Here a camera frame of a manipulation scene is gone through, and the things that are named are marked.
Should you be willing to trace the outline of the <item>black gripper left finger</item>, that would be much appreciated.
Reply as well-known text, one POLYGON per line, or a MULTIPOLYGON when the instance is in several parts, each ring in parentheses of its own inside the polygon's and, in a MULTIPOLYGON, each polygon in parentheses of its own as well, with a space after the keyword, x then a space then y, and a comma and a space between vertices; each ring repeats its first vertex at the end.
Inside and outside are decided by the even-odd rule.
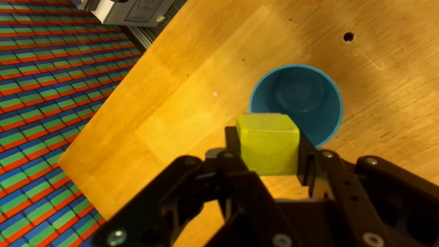
POLYGON ((238 128, 203 159, 176 157, 94 234, 94 247, 172 247, 216 200, 225 223, 209 247, 294 247, 294 230, 257 172, 240 156, 238 128))

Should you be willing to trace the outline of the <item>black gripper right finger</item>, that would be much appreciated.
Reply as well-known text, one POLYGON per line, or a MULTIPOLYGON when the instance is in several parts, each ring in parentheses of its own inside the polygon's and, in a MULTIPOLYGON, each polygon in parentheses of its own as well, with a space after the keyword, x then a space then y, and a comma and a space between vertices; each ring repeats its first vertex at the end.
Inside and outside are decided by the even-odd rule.
POLYGON ((439 247, 439 186, 385 157, 352 163, 302 134, 298 179, 335 207, 357 247, 439 247))

